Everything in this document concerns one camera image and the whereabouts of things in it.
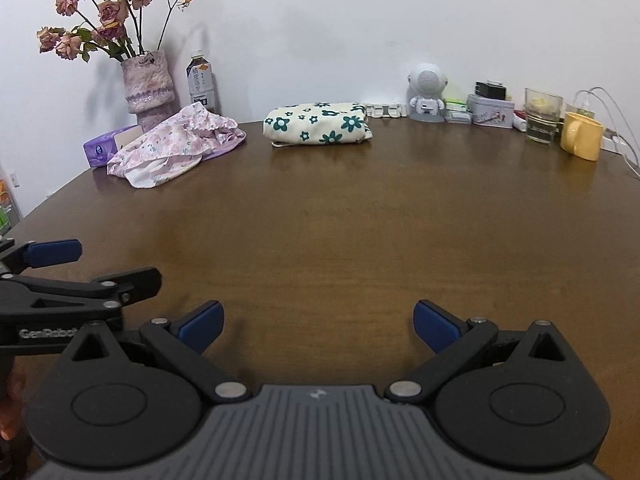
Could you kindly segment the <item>person left hand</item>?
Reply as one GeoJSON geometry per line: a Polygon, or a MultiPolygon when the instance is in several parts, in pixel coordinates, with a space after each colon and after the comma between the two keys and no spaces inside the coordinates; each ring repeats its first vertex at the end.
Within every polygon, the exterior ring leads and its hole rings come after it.
{"type": "Polygon", "coordinates": [[[1,437],[13,440],[22,426],[26,374],[20,364],[14,363],[6,378],[6,397],[1,401],[1,437]]]}

